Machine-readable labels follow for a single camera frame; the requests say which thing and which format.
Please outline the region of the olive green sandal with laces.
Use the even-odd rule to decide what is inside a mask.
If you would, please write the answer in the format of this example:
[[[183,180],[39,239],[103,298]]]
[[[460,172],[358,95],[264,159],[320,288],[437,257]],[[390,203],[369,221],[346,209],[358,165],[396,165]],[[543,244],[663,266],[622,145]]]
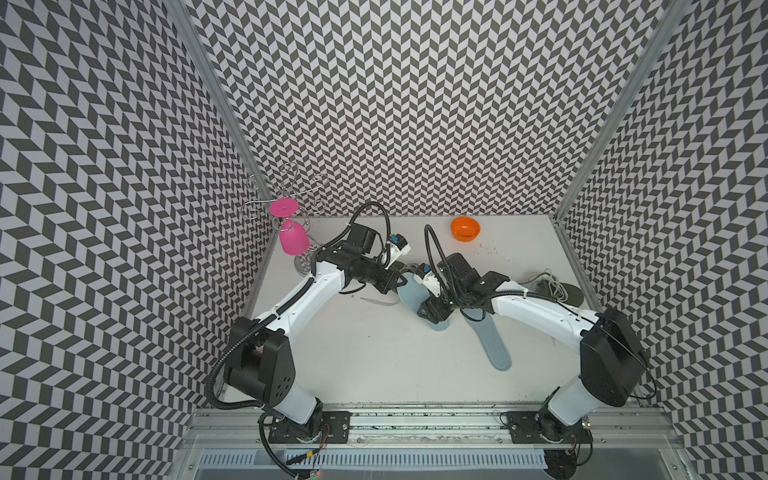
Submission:
[[[392,265],[395,275],[390,283],[391,289],[385,294],[386,300],[376,299],[370,296],[361,296],[360,299],[362,301],[372,303],[374,305],[385,306],[385,307],[394,306],[396,304],[402,304],[396,291],[396,288],[398,287],[398,282],[402,280],[403,273],[410,272],[415,274],[418,265],[420,264],[417,264],[417,263],[405,264],[405,263],[396,261]]]

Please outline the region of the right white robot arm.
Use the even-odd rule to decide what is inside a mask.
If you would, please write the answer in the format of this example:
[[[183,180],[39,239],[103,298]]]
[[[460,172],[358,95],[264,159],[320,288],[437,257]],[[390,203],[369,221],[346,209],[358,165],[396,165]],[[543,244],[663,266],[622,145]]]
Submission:
[[[422,263],[404,279],[398,289],[403,303],[432,326],[457,310],[478,325],[501,316],[543,332],[578,354],[578,374],[527,416],[546,443],[573,436],[598,408],[625,406],[650,370],[649,356],[628,317],[614,308],[596,312],[569,306],[501,273],[481,275],[460,254],[435,267]]]

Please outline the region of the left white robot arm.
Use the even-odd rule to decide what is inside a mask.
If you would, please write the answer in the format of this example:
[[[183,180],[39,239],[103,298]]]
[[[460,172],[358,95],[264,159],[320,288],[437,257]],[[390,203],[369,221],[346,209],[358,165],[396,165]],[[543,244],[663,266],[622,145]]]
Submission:
[[[298,385],[291,341],[351,281],[382,294],[404,284],[394,263],[409,252],[408,240],[389,233],[383,251],[372,256],[378,238],[372,228],[349,223],[316,251],[303,282],[277,305],[256,319],[238,318],[206,379],[208,403],[220,410],[259,408],[287,421],[293,436],[315,439],[321,430],[323,404]]]

